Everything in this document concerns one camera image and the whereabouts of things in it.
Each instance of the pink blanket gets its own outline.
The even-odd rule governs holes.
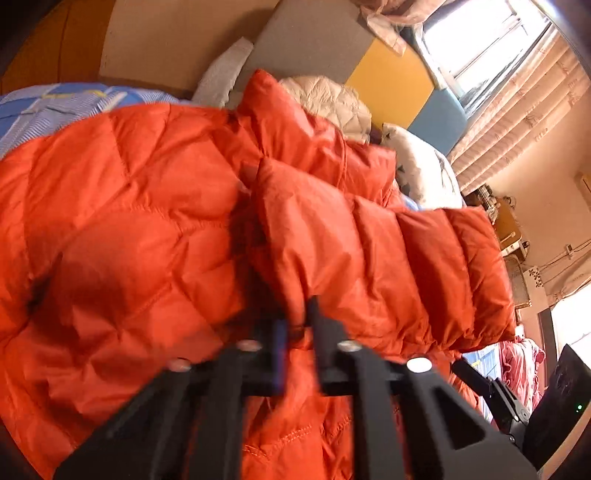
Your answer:
[[[516,337],[515,342],[500,342],[502,379],[531,412],[542,398],[538,389],[538,367],[545,352],[530,338]]]

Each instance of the sheer curtain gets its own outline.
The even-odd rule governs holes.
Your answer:
[[[448,155],[462,193],[476,190],[542,139],[589,85],[575,54],[550,27]]]
[[[560,300],[587,288],[589,283],[591,283],[591,252],[575,260],[568,268],[544,283],[546,292],[549,292],[548,304],[555,305]]]

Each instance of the orange down jacket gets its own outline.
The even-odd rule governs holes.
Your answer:
[[[304,301],[391,360],[514,334],[479,209],[409,212],[395,153],[347,142],[264,72],[236,112],[134,106],[0,163],[0,416],[45,479],[173,357],[279,307],[287,390],[248,403],[243,478],[349,479],[346,398],[318,393]]]

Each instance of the cable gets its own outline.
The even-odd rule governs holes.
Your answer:
[[[562,275],[565,271],[567,271],[569,268],[571,267],[571,265],[568,265],[567,267],[564,267],[562,270],[560,270],[554,277],[552,277],[549,280],[546,280],[544,283],[550,283],[552,280],[554,280],[556,277],[559,277],[560,275]]]
[[[571,250],[571,253],[572,252],[580,252],[581,250],[587,248],[589,245],[591,245],[591,238],[587,239],[582,244],[578,245],[575,249]],[[562,260],[563,258],[565,258],[567,256],[568,256],[568,253],[565,252],[565,253],[558,255],[557,257],[554,257],[548,263],[545,263],[544,265],[539,266],[540,272],[546,270],[548,267],[551,267],[556,262],[559,262],[560,260]]]

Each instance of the white pillow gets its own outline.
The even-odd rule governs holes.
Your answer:
[[[431,145],[398,125],[382,126],[382,146],[396,151],[400,190],[423,209],[462,208],[452,166]]]

